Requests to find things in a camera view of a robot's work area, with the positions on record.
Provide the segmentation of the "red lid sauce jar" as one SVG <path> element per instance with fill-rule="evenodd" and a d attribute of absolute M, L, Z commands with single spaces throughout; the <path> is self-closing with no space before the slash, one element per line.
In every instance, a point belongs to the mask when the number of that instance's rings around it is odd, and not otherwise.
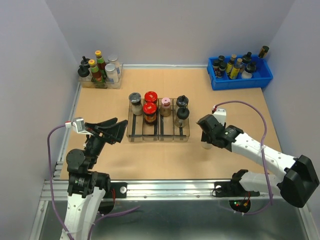
<path fill-rule="evenodd" d="M 157 122 L 158 107 L 153 102 L 147 102 L 143 105 L 144 121 L 148 125 L 154 125 Z"/>
<path fill-rule="evenodd" d="M 157 104 L 158 103 L 158 94 L 154 91 L 147 91 L 144 94 L 144 102 Z"/>

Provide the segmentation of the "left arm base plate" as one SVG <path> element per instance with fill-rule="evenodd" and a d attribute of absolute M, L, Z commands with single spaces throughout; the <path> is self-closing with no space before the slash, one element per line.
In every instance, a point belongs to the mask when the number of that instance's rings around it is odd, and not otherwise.
<path fill-rule="evenodd" d="M 128 183 L 124 181 L 112 181 L 107 187 L 104 199 L 112 199 L 115 194 L 116 199 L 125 199 L 127 197 Z"/>

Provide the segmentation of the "white powder jar black lid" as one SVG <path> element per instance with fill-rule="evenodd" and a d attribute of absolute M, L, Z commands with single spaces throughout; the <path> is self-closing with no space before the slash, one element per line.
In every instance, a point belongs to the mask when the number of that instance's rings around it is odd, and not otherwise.
<path fill-rule="evenodd" d="M 128 97 L 131 109 L 134 115 L 140 116 L 143 114 L 142 97 L 138 92 L 133 92 Z"/>

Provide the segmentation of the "yellow lid spice jar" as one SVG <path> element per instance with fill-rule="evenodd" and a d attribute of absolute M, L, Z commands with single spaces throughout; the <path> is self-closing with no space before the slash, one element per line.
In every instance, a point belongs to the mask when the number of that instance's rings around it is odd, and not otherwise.
<path fill-rule="evenodd" d="M 203 141 L 201 142 L 201 146 L 206 150 L 209 150 L 209 149 L 211 149 L 213 147 L 212 144 L 207 143 L 207 142 L 203 142 Z"/>

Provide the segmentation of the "black cap spice jar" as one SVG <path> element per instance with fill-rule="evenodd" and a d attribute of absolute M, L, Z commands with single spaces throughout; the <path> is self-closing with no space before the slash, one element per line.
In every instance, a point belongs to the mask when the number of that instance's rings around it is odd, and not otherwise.
<path fill-rule="evenodd" d="M 176 108 L 187 108 L 189 104 L 189 98 L 185 95 L 180 95 L 177 99 L 176 99 Z"/>

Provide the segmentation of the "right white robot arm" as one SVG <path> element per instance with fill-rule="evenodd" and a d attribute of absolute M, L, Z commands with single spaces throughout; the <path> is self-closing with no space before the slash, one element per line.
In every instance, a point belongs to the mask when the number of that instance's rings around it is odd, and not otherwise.
<path fill-rule="evenodd" d="M 242 129 L 221 124 L 212 114 L 202 117 L 197 124 L 207 143 L 244 156 L 270 172 L 264 175 L 241 169 L 232 175 L 230 181 L 220 184 L 215 193 L 218 198 L 271 191 L 290 205 L 302 208 L 320 184 L 311 159 L 305 155 L 294 157 L 261 145 Z"/>

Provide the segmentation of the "red lid sauce jar front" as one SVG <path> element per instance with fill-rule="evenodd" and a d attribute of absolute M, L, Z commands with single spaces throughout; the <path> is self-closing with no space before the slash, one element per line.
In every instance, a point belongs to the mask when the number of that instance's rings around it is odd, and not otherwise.
<path fill-rule="evenodd" d="M 143 105 L 144 121 L 148 125 L 154 125 L 157 122 L 158 107 L 153 102 L 147 102 Z"/>

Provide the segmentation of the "red lid sauce jar back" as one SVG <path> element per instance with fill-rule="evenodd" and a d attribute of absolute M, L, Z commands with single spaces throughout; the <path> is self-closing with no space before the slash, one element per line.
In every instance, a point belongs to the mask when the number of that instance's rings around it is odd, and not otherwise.
<path fill-rule="evenodd" d="M 158 103 L 158 94 L 154 91 L 147 91 L 144 94 L 144 102 L 157 104 Z"/>

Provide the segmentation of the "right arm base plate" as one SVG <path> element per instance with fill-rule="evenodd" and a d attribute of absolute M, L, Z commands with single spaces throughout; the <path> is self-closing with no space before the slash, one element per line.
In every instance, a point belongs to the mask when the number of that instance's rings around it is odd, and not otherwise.
<path fill-rule="evenodd" d="M 259 197 L 259 191 L 247 191 L 237 181 L 216 181 L 211 195 L 217 198 L 227 197 Z"/>

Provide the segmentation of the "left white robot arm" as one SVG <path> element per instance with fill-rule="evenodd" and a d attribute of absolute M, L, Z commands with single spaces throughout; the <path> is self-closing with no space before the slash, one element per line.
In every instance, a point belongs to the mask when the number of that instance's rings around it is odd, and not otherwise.
<path fill-rule="evenodd" d="M 116 117 L 99 123 L 85 122 L 76 117 L 65 123 L 67 128 L 86 136 L 83 149 L 72 149 L 66 155 L 68 188 L 65 229 L 62 240 L 85 240 L 89 238 L 103 197 L 111 193 L 109 174 L 93 170 L 105 144 L 120 143 L 128 125 L 127 120 Z"/>

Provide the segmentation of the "black knob lid bottle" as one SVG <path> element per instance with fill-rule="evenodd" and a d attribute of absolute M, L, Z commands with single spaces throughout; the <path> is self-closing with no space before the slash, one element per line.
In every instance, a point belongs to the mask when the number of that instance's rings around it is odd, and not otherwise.
<path fill-rule="evenodd" d="M 176 112 L 176 117 L 174 120 L 175 126 L 178 128 L 183 128 L 187 125 L 187 120 L 189 119 L 190 111 L 187 107 L 179 107 Z"/>

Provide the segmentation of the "pink lid spice jar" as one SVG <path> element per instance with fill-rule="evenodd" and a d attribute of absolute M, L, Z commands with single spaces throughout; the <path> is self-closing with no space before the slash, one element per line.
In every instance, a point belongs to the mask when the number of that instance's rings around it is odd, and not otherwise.
<path fill-rule="evenodd" d="M 161 99 L 160 115 L 163 117 L 168 117 L 171 115 L 171 99 L 170 98 L 164 97 Z"/>

